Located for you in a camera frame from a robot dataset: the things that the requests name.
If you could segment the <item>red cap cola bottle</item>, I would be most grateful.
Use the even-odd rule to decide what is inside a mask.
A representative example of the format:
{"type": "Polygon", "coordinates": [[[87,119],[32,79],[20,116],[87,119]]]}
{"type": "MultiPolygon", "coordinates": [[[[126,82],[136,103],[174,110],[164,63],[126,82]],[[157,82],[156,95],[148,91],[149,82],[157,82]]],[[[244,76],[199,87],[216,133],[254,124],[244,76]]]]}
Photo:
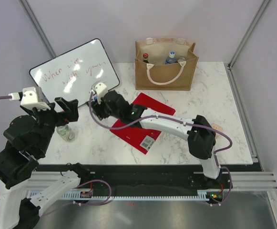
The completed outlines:
{"type": "Polygon", "coordinates": [[[149,55],[148,55],[147,53],[144,53],[144,54],[143,54],[143,62],[149,63],[148,57],[149,57],[149,55]]]}

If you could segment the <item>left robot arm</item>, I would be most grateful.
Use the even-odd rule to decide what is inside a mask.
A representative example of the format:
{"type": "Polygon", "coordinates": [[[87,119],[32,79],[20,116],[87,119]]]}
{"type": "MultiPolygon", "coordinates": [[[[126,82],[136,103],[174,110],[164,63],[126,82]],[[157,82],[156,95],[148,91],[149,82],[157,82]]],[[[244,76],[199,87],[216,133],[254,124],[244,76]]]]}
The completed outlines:
{"type": "Polygon", "coordinates": [[[37,102],[31,109],[23,104],[26,115],[13,119],[3,135],[7,139],[0,152],[0,229],[31,229],[63,194],[76,187],[87,187],[89,171],[80,163],[41,193],[24,198],[23,192],[32,172],[44,158],[55,128],[79,118],[78,100],[62,97],[46,104],[37,102]]]}

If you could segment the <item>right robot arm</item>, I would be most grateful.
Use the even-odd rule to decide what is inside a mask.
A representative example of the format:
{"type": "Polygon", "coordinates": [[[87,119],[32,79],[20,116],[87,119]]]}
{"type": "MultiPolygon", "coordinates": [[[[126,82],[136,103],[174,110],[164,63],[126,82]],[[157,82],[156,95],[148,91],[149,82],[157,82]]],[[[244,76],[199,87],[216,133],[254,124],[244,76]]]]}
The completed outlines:
{"type": "Polygon", "coordinates": [[[167,133],[186,141],[189,153],[201,163],[205,184],[214,188],[221,183],[222,169],[215,157],[216,131],[203,116],[175,117],[144,104],[129,103],[116,91],[93,91],[87,105],[98,124],[103,119],[116,118],[117,125],[101,127],[122,139],[129,137],[131,145],[146,149],[156,140],[153,133],[167,133]]]}

